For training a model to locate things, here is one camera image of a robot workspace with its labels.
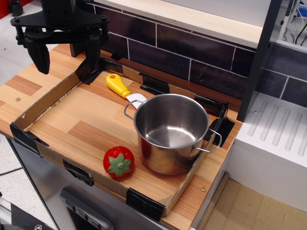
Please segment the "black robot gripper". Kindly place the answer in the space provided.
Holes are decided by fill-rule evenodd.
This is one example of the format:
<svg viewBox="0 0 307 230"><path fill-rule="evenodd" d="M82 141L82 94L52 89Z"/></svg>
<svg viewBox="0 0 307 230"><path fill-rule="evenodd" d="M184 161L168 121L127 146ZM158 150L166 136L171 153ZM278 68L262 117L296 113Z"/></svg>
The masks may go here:
<svg viewBox="0 0 307 230"><path fill-rule="evenodd" d="M42 0L42 11L15 17L19 45L27 47L37 70L49 74L50 57L46 45L85 44L90 73L97 71L100 45L109 42L107 24L110 19L81 9L78 0Z"/></svg>

